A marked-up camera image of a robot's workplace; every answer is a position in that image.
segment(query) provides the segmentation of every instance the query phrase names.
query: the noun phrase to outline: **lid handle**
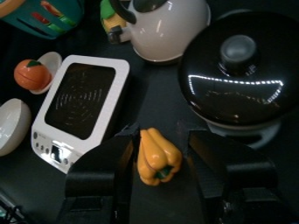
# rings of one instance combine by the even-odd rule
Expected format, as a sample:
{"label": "lid handle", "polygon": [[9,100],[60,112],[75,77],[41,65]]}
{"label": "lid handle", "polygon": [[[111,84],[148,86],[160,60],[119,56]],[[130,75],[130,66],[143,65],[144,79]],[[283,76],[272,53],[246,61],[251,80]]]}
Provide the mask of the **lid handle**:
{"label": "lid handle", "polygon": [[251,75],[256,71],[258,45],[246,35],[227,38],[220,46],[220,69],[232,76]]}

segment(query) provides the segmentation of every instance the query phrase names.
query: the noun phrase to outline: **toy orange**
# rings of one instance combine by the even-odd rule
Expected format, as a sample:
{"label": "toy orange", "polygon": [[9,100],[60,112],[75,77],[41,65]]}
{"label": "toy orange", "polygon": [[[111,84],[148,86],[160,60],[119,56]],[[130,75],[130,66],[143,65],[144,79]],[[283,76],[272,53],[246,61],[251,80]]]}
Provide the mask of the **toy orange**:
{"label": "toy orange", "polygon": [[52,81],[48,68],[33,59],[25,59],[17,64],[13,78],[16,83],[28,90],[44,89]]}

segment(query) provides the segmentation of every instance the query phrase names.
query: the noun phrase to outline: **black table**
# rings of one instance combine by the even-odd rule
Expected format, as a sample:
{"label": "black table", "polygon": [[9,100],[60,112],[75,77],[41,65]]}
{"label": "black table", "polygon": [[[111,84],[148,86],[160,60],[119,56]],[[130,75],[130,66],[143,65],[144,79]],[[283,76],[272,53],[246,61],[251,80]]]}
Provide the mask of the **black table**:
{"label": "black table", "polygon": [[[36,117],[45,94],[33,95],[13,79],[13,70],[24,59],[39,59],[49,51],[63,58],[71,54],[127,60],[132,80],[116,121],[115,131],[138,122],[142,128],[156,127],[164,136],[182,145],[178,122],[204,126],[192,113],[180,93],[178,65],[151,65],[138,57],[130,43],[111,45],[99,21],[99,0],[85,1],[85,17],[79,27],[55,40],[36,38],[0,21],[0,103],[21,99]],[[299,3],[279,1],[208,1],[212,20],[236,9],[274,11],[299,21]],[[287,115],[274,141],[260,151],[274,160],[279,190],[299,213],[299,150],[298,109]],[[0,193],[4,193],[33,223],[55,222],[64,198],[65,174],[33,153],[31,135],[9,155],[0,157]],[[158,187],[144,185],[135,173],[131,223],[198,223],[200,201],[187,162],[174,180]]]}

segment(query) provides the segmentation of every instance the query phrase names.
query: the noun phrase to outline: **kettle lid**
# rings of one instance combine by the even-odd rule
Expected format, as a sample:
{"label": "kettle lid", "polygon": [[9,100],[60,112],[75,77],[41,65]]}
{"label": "kettle lid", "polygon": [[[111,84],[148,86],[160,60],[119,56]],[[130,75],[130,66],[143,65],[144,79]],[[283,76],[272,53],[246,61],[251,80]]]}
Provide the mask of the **kettle lid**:
{"label": "kettle lid", "polygon": [[192,110],[224,125],[279,118],[299,102],[299,23],[272,12],[215,21],[182,56],[179,82]]}

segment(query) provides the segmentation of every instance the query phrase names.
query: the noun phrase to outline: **kitchen toy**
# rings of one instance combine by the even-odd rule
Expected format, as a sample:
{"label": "kitchen toy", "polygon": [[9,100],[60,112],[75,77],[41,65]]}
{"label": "kitchen toy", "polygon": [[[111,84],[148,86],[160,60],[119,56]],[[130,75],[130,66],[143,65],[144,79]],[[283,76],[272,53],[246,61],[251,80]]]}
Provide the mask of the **kitchen toy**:
{"label": "kitchen toy", "polygon": [[108,40],[131,40],[136,54],[154,63],[172,63],[211,21],[204,0],[132,0],[128,10],[119,0],[110,0],[116,14],[127,21],[114,27]]}
{"label": "kitchen toy", "polygon": [[155,128],[140,130],[140,149],[136,169],[150,186],[168,182],[182,168],[183,154]]}
{"label": "kitchen toy", "polygon": [[52,78],[61,66],[61,56],[47,52],[37,60],[23,60],[15,70],[16,83],[33,94],[43,94],[51,87]]}
{"label": "kitchen toy", "polygon": [[0,19],[32,35],[56,39],[77,26],[84,0],[3,0]]}
{"label": "kitchen toy", "polygon": [[299,24],[272,12],[218,20],[182,57],[179,82],[212,132],[258,149],[298,105]]}
{"label": "kitchen toy", "polygon": [[112,131],[128,71],[122,59],[71,55],[61,62],[32,124],[32,149],[64,173]]}
{"label": "kitchen toy", "polygon": [[13,78],[16,83],[28,90],[44,89],[52,81],[48,68],[33,59],[25,59],[17,64]]}
{"label": "kitchen toy", "polygon": [[118,25],[120,25],[120,27],[127,26],[127,21],[116,14],[110,0],[101,0],[100,2],[100,21],[106,32],[110,32],[111,28]]}
{"label": "kitchen toy", "polygon": [[32,113],[27,104],[11,99],[0,107],[0,157],[11,153],[31,128]]}

